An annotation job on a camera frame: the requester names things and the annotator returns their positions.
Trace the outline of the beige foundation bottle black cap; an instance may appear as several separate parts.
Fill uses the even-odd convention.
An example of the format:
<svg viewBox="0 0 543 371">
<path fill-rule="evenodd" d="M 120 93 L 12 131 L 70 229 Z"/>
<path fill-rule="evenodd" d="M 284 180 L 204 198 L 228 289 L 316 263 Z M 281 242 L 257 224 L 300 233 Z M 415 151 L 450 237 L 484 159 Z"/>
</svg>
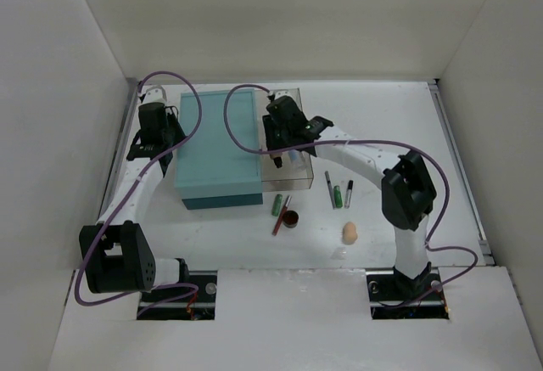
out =
<svg viewBox="0 0 543 371">
<path fill-rule="evenodd" d="M 270 158 L 277 169 L 280 169 L 283 167 L 283 153 L 282 152 L 272 153 L 270 154 Z"/>
</svg>

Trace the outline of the clear plastic bottle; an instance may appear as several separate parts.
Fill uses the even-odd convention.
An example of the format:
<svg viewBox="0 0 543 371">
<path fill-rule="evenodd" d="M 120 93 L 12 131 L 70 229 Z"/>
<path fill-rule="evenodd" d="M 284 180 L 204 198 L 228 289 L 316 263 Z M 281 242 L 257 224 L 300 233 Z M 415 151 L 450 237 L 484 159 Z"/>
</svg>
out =
<svg viewBox="0 0 543 371">
<path fill-rule="evenodd" d="M 305 157 L 298 150 L 289 150 L 288 157 L 292 167 L 297 171 L 303 171 L 305 169 Z"/>
</svg>

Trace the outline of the brown round jar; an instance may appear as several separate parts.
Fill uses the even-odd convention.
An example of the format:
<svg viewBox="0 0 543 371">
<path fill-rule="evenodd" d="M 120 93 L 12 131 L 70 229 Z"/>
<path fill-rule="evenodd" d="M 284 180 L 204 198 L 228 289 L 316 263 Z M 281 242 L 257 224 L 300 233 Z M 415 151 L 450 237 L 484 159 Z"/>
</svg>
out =
<svg viewBox="0 0 543 371">
<path fill-rule="evenodd" d="M 283 214 L 283 225 L 286 228 L 292 229 L 298 225 L 299 214 L 296 211 L 286 211 Z"/>
</svg>

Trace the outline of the beige makeup sponge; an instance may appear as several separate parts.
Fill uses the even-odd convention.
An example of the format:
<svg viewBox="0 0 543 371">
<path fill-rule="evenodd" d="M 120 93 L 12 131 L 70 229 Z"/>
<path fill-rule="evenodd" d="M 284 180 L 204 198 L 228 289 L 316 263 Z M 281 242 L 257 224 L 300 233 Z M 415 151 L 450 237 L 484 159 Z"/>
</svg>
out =
<svg viewBox="0 0 543 371">
<path fill-rule="evenodd" d="M 352 245 L 358 240 L 356 225 L 353 222 L 347 222 L 343 227 L 342 242 L 345 245 Z"/>
</svg>

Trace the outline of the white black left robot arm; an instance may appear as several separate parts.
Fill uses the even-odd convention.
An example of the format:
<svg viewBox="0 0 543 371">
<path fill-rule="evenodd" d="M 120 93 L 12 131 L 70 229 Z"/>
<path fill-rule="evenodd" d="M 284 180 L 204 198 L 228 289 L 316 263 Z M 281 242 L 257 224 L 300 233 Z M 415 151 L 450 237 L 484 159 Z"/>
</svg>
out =
<svg viewBox="0 0 543 371">
<path fill-rule="evenodd" d="M 87 286 L 94 294 L 161 286 L 170 301 L 183 301 L 190 292 L 188 265 L 182 258 L 156 258 L 140 221 L 171 164 L 170 148 L 186 135 L 175 111 L 163 100 L 140 105 L 137 116 L 140 127 L 115 196 L 97 223 L 80 231 Z"/>
</svg>

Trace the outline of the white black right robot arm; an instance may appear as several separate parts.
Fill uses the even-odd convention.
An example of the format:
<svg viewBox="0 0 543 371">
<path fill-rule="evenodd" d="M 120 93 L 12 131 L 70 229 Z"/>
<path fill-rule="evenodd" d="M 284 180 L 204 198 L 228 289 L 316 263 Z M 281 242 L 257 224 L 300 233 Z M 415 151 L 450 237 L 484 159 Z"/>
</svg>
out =
<svg viewBox="0 0 543 371">
<path fill-rule="evenodd" d="M 382 213 L 395 231 L 395 293 L 402 300 L 421 295 L 429 285 L 431 264 L 425 244 L 437 195 L 422 156 L 414 150 L 397 155 L 356 144 L 330 120 L 307 119 L 287 93 L 275 92 L 268 100 L 262 121 L 269 150 L 303 144 L 304 152 L 347 168 L 381 191 Z"/>
</svg>

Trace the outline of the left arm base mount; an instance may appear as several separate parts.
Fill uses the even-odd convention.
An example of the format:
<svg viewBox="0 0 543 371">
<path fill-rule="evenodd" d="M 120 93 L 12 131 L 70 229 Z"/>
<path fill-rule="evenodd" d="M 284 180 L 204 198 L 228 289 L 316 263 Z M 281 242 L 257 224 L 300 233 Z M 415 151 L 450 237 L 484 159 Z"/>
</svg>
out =
<svg viewBox="0 0 543 371">
<path fill-rule="evenodd" d="M 137 320 L 210 321 L 216 316 L 218 272 L 190 272 L 189 287 L 143 292 L 137 306 Z"/>
</svg>

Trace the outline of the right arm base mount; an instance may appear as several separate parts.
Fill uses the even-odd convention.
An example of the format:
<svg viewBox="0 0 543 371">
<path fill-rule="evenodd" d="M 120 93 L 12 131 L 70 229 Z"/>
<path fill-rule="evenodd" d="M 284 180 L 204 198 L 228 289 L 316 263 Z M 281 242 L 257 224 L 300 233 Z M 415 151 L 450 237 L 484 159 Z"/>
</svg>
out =
<svg viewBox="0 0 543 371">
<path fill-rule="evenodd" d="M 418 291 L 400 287 L 392 270 L 368 271 L 366 274 L 370 313 L 373 320 L 448 320 L 445 294 L 432 290 L 441 281 L 439 270 L 433 268 L 428 280 Z"/>
</svg>

